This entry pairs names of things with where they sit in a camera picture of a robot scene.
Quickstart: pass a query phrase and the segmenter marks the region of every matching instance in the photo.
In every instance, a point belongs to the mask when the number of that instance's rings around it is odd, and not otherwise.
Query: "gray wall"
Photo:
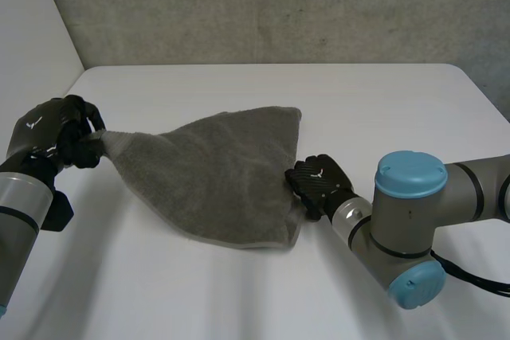
[[[458,65],[510,117],[510,0],[55,0],[86,68]]]

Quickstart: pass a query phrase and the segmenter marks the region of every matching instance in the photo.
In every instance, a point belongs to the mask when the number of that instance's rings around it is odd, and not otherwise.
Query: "silver metal band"
[[[28,215],[39,228],[52,200],[51,190],[38,179],[20,173],[0,173],[0,206]]]
[[[356,197],[340,205],[333,215],[331,224],[336,234],[348,244],[352,229],[371,214],[372,204],[365,198]]]

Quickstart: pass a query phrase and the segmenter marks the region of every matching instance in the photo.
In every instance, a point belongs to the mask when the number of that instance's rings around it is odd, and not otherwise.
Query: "black cable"
[[[495,282],[493,280],[484,279],[480,276],[473,275],[457,266],[454,262],[442,258],[433,250],[430,250],[430,255],[441,264],[447,274],[465,282],[471,283],[472,285],[477,286],[487,292],[492,292],[493,294],[504,296],[505,298],[510,298],[510,284]]]

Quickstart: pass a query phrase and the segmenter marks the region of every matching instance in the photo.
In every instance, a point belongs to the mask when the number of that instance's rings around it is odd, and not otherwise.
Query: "towel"
[[[304,211],[286,185],[301,112],[223,112],[161,135],[105,131],[105,155],[127,186],[194,239],[234,248],[290,247]]]

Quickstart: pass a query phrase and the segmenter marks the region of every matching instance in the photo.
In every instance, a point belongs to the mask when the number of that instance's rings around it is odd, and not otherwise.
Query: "white table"
[[[299,107],[298,157],[330,154],[369,199],[377,162],[393,150],[444,162],[510,151],[508,122],[444,64],[94,68],[70,92],[118,131],[159,133],[220,111]],[[451,277],[432,303],[401,310],[324,220],[305,224],[289,251],[233,250],[167,227],[107,159],[66,170],[57,187],[76,216],[63,233],[37,239],[0,322],[2,340],[510,338],[510,300]],[[509,235],[497,221],[461,225],[439,229],[433,248],[510,281]]]

